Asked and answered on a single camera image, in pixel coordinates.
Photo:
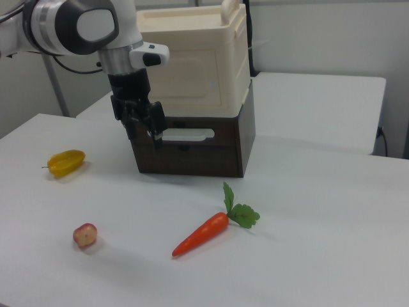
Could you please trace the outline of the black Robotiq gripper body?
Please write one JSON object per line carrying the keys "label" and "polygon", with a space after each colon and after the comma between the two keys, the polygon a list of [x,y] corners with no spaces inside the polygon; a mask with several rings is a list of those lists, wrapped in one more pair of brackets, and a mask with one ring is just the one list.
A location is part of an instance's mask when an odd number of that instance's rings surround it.
{"label": "black Robotiq gripper body", "polygon": [[146,70],[126,75],[108,75],[112,89],[111,102],[114,117],[144,120],[148,117],[148,94],[151,90]]}

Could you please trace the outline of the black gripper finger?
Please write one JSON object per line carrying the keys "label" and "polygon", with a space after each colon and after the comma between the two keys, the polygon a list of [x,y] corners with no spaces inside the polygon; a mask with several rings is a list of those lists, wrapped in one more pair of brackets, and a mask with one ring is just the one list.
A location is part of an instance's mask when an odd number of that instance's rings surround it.
{"label": "black gripper finger", "polygon": [[137,129],[135,127],[135,118],[133,110],[128,106],[124,106],[121,113],[121,122],[124,126],[127,137],[131,141],[137,137]]}
{"label": "black gripper finger", "polygon": [[149,103],[146,106],[144,123],[153,142],[154,149],[162,148],[162,136],[166,130],[166,117],[160,102]]}

